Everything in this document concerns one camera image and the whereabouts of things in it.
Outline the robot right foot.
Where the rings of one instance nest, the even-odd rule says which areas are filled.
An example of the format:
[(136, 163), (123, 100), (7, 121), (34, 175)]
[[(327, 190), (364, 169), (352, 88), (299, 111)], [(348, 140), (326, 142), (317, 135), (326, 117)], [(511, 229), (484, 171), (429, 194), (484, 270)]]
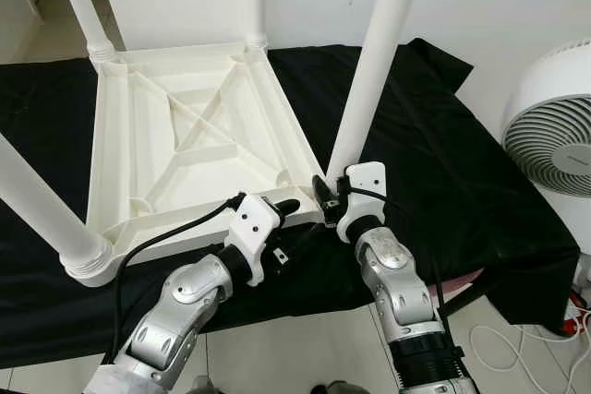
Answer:
[(370, 391), (355, 383), (337, 380), (313, 386), (309, 394), (370, 394)]

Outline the white floor fan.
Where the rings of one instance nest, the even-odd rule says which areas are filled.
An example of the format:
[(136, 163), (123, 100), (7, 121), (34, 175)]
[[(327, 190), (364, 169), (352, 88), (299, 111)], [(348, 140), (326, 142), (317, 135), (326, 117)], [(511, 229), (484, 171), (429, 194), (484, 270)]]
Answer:
[(591, 39), (558, 45), (524, 70), (503, 112), (501, 144), (531, 182), (569, 201), (559, 217), (591, 254), (580, 213), (591, 195)]

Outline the black cloth cover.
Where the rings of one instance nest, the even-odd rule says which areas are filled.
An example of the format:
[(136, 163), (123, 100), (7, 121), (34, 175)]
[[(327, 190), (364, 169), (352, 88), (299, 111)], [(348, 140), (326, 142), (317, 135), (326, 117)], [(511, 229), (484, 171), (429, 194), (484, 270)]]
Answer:
[[(328, 162), (359, 47), (275, 49), (269, 60), (314, 155)], [(362, 161), (387, 165), (388, 211), (398, 238), (438, 264), (445, 280), (482, 270), (500, 281), (491, 302), (512, 324), (558, 326), (579, 249), (573, 234), (477, 117), (456, 98), (473, 67), (418, 39), (402, 44), (381, 95)], [(96, 69), (88, 58), (0, 65), (0, 133), (72, 211), (85, 216)], [(316, 244), (278, 279), (231, 297), (202, 332), (373, 302), (342, 245)], [(135, 265), (124, 314), (142, 316), (165, 276), (201, 252)], [(86, 288), (58, 255), (0, 201), (0, 369), (105, 352), (113, 294)]]

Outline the white plastic ribbed table top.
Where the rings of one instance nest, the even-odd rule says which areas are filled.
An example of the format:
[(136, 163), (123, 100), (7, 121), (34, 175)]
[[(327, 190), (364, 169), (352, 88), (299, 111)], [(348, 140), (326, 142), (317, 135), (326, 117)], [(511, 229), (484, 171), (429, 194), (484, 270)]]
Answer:
[(299, 201), (284, 225), (322, 221), (322, 174), (269, 61), (241, 42), (130, 51), (97, 64), (86, 226), (148, 262), (218, 244), (229, 216), (149, 245), (237, 195)]

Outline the dark table leg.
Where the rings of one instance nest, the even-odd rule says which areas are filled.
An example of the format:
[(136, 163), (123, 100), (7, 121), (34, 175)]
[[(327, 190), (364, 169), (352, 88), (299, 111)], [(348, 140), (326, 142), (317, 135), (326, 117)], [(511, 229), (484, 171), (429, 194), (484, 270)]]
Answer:
[(462, 289), (454, 297), (444, 302), (444, 305), (440, 309), (440, 314), (447, 317), (459, 313), (459, 311), (473, 302), (480, 300), (480, 298), (496, 292), (502, 287), (503, 283), (505, 283), (505, 279), (502, 276), (486, 276), (482, 273), (477, 279), (470, 281), (467, 288)]

